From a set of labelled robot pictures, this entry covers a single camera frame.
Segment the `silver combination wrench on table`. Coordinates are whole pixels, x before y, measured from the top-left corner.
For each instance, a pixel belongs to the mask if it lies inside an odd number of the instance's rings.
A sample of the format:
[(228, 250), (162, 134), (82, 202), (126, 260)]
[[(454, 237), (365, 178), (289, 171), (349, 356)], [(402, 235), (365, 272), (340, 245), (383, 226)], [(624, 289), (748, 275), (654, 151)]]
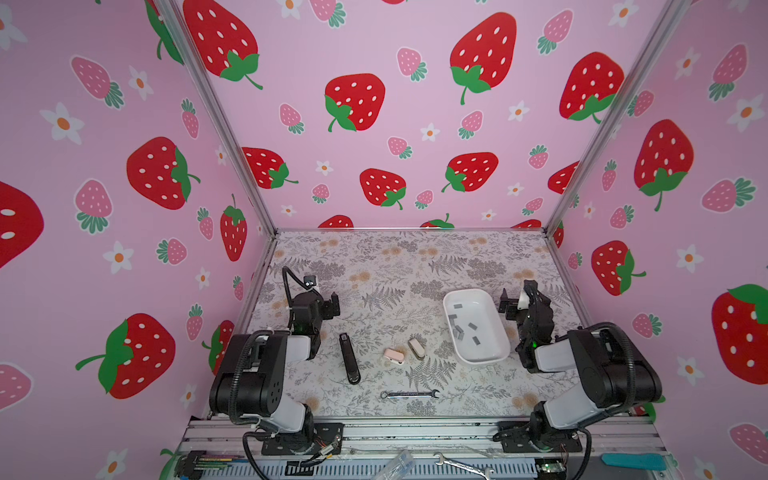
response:
[(430, 391), (384, 391), (380, 395), (381, 399), (384, 400), (394, 400), (394, 399), (416, 399), (416, 398), (431, 398), (431, 399), (439, 399), (440, 398), (440, 391), (437, 389), (433, 389)]

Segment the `aluminium corner post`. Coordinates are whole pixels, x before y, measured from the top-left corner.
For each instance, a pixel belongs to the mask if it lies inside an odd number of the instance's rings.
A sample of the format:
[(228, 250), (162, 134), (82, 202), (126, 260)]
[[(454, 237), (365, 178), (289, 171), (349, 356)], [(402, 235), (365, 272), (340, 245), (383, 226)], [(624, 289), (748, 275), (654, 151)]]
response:
[(564, 220), (570, 205), (610, 142), (614, 128), (622, 122), (630, 101), (634, 98), (636, 91), (642, 86), (647, 76), (652, 72), (658, 58), (674, 35), (689, 5), (689, 1), (670, 0), (665, 3), (664, 8), (660, 11), (643, 47), (639, 50), (631, 69), (626, 74), (625, 81), (619, 89), (617, 98), (613, 101), (607, 115), (593, 135), (588, 148), (580, 159), (576, 172), (567, 186), (565, 194), (557, 204), (549, 223), (543, 229), (547, 240), (554, 239), (557, 226)]
[(212, 79), (246, 80), (261, 90), (263, 86), (253, 81), (259, 67), (259, 44), (249, 27), (216, 1), (159, 1), (157, 6), (249, 200), (273, 238), (275, 227), (258, 193), (258, 182), (211, 83)]

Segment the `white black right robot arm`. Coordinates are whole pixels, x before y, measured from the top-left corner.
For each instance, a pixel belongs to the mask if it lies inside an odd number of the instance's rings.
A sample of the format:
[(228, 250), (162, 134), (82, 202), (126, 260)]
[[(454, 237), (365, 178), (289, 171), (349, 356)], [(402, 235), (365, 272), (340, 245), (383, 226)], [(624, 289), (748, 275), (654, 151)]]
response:
[(531, 374), (574, 370), (578, 384), (560, 396), (538, 403), (526, 424), (500, 425), (493, 440), (549, 451), (565, 436), (662, 397), (662, 383), (653, 367), (617, 325), (602, 322), (553, 337), (551, 299), (538, 283), (526, 280), (520, 296), (502, 293), (499, 311), (516, 323), (515, 348)]

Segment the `pink mini stapler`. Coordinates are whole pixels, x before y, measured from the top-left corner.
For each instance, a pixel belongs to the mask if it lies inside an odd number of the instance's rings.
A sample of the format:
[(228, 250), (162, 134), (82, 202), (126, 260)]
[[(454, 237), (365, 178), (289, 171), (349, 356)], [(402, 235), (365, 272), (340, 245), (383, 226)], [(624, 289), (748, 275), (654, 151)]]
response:
[(403, 365), (405, 361), (404, 353), (398, 350), (390, 349), (390, 348), (387, 348), (384, 350), (383, 356), (389, 361), (397, 363), (398, 365)]

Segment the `beige mini stapler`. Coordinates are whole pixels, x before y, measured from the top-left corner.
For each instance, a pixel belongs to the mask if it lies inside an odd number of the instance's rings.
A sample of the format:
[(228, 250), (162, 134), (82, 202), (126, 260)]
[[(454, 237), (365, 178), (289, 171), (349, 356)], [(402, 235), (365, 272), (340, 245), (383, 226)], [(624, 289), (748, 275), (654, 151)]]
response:
[(421, 344), (421, 342), (416, 338), (411, 338), (408, 341), (408, 346), (411, 349), (413, 355), (418, 360), (424, 360), (426, 358), (426, 350), (424, 346)]

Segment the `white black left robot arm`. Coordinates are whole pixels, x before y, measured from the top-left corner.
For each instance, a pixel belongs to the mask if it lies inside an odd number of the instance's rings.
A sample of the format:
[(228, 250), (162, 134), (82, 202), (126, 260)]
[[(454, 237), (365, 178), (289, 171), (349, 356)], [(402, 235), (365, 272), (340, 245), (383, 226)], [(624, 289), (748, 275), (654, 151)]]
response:
[(309, 436), (314, 428), (311, 408), (284, 392), (286, 367), (318, 354), (323, 322), (340, 314), (338, 296), (326, 300), (317, 277), (281, 271), (288, 300), (285, 330), (259, 330), (232, 337), (209, 392), (209, 408), (235, 425), (258, 425), (276, 435)]

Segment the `clear plastic bag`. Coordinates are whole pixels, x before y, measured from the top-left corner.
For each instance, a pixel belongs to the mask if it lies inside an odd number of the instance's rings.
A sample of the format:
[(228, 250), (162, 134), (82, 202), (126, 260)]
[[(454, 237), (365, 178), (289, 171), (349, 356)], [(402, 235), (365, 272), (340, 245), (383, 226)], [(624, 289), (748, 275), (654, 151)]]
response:
[(403, 480), (415, 465), (415, 459), (408, 450), (401, 451), (379, 470), (372, 480)]

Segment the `silver wrench on rail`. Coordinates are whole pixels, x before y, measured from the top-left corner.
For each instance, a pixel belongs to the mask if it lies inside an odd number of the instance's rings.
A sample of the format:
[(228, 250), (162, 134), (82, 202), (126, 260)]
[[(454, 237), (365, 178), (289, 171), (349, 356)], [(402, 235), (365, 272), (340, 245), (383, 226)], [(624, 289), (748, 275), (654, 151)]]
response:
[(453, 460), (445, 457), (442, 453), (437, 452), (434, 454), (436, 464), (438, 466), (453, 467), (459, 470), (466, 471), (473, 475), (482, 477), (485, 480), (490, 480), (491, 476), (495, 473), (495, 470), (491, 467), (480, 468), (467, 463), (463, 463), (457, 460)]

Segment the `aluminium right rear corner post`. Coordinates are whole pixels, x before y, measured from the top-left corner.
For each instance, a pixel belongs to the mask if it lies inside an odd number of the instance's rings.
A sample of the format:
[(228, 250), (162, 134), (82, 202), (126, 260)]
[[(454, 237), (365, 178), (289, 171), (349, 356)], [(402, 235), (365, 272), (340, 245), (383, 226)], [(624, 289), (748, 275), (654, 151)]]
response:
[(660, 11), (643, 47), (639, 50), (631, 69), (626, 74), (625, 81), (619, 89), (617, 98), (613, 101), (607, 115), (593, 135), (588, 148), (580, 159), (576, 172), (567, 186), (565, 194), (557, 204), (549, 223), (543, 229), (547, 240), (554, 239), (557, 226), (564, 220), (570, 205), (610, 142), (614, 128), (622, 122), (630, 101), (634, 98), (636, 91), (642, 86), (647, 76), (652, 72), (658, 58), (674, 35), (689, 5), (689, 1), (670, 0), (665, 3), (664, 8)]

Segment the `black stapler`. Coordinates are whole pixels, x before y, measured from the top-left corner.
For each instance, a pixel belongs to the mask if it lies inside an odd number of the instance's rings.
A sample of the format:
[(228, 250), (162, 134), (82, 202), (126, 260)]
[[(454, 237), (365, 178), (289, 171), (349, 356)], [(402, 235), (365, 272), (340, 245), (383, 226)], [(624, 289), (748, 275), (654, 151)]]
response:
[(359, 365), (353, 350), (352, 342), (347, 333), (339, 335), (342, 358), (346, 370), (347, 380), (352, 385), (357, 385), (361, 381)]

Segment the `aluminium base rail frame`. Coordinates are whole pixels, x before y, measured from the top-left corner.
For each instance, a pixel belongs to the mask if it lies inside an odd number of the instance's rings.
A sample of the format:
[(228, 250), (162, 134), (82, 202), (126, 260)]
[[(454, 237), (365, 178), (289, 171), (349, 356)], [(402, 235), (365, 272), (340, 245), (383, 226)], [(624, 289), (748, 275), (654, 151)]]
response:
[[(565, 436), (549, 451), (493, 440), (500, 425), (521, 417), (319, 417), (315, 441), (292, 451), (286, 434), (256, 425), (234, 425), (224, 416), (189, 423), (175, 457), (177, 473), (190, 479), (372, 479), (401, 451), (415, 465), (404, 479), (483, 479), (438, 466), (434, 454), (476, 467), (491, 479), (679, 479), (671, 454), (646, 417), (617, 416)], [(605, 465), (606, 453), (659, 454), (665, 471)]]

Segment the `white plastic tray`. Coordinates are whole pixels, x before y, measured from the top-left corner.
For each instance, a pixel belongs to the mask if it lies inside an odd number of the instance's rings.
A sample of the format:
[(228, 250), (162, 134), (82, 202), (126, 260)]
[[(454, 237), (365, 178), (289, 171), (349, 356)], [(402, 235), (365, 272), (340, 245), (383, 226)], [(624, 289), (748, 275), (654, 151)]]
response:
[(460, 362), (479, 367), (507, 359), (511, 345), (497, 307), (484, 290), (455, 290), (443, 298), (454, 351)]

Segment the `aluminium left rear corner post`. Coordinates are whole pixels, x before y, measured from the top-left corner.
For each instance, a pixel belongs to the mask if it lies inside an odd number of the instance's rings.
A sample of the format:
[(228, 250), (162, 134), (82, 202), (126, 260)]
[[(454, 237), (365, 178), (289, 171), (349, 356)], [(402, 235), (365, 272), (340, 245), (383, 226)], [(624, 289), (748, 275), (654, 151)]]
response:
[(246, 80), (261, 90), (263, 86), (253, 81), (259, 67), (259, 44), (249, 27), (216, 1), (159, 1), (157, 6), (249, 200), (273, 238), (275, 227), (258, 193), (258, 182), (211, 83), (212, 79)]

